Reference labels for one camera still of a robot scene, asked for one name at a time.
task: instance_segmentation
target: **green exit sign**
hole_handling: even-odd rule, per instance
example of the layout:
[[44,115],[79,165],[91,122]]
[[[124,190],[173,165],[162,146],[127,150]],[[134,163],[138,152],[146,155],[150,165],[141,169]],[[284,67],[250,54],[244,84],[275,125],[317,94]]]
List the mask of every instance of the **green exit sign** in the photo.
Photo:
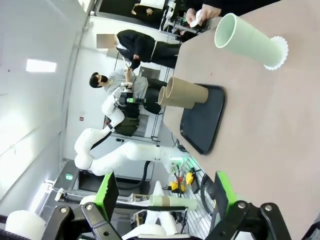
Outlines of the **green exit sign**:
[[65,179],[71,181],[74,178],[74,176],[72,176],[71,174],[66,174],[65,175]]

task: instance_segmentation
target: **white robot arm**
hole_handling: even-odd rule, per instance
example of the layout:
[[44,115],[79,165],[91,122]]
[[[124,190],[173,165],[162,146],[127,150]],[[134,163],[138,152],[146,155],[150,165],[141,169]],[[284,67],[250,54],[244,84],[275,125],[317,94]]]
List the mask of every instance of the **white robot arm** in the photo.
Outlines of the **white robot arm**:
[[81,170],[89,170],[97,176],[102,176],[121,167],[128,160],[141,160],[161,162],[164,164],[168,173],[170,173],[172,163],[176,161],[176,159],[179,161],[180,158],[186,156],[185,153],[172,147],[139,144],[134,141],[129,141],[99,159],[95,159],[90,154],[92,146],[102,138],[110,135],[115,130],[115,126],[125,119],[122,111],[115,106],[122,92],[122,87],[118,87],[112,95],[108,96],[102,105],[102,112],[111,122],[102,130],[94,128],[85,129],[76,140],[74,145],[77,153],[74,159],[76,167]]

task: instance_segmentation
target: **gray shirt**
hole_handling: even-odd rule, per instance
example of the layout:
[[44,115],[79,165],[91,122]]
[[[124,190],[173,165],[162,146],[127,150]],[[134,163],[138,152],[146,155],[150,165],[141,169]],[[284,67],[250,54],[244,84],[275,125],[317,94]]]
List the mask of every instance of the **gray shirt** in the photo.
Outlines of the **gray shirt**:
[[[126,70],[119,69],[110,74],[110,78],[112,83],[104,88],[107,95],[111,95],[114,90],[116,90],[121,83],[126,82]],[[132,71],[130,76],[130,82],[133,83],[132,91],[133,97],[143,99],[145,98],[146,91],[148,88],[148,80],[144,76],[136,76],[135,73]]]

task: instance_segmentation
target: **black jacket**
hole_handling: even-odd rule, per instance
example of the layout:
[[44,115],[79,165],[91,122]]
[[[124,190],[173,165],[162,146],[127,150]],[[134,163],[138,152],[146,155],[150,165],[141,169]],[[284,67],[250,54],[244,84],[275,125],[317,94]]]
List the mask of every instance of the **black jacket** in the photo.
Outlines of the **black jacket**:
[[153,37],[134,30],[120,31],[116,36],[121,45],[127,48],[127,50],[117,48],[118,51],[126,59],[129,59],[131,64],[136,66],[139,62],[134,61],[135,54],[139,55],[140,61],[150,63],[151,55],[156,44]]
[[202,4],[221,9],[220,17],[229,13],[241,16],[278,1],[280,0],[184,0],[187,9],[198,11]]

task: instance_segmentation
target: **person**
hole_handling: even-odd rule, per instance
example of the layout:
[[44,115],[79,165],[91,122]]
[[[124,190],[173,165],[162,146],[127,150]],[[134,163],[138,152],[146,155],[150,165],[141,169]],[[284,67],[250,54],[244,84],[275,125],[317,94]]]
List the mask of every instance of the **person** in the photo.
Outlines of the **person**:
[[156,41],[147,34],[130,29],[105,35],[105,48],[116,48],[122,56],[131,61],[130,68],[133,70],[139,67],[140,62],[155,63],[173,69],[176,67],[181,44]]
[[186,21],[190,24],[196,19],[196,12],[201,10],[202,23],[206,19],[223,17],[234,13],[237,16],[273,4],[280,0],[184,0],[186,8]]
[[134,98],[146,99],[147,103],[157,103],[161,87],[167,86],[166,82],[158,79],[137,76],[130,68],[116,70],[109,77],[94,72],[89,80],[92,88],[104,88],[108,96],[124,82],[132,83]]

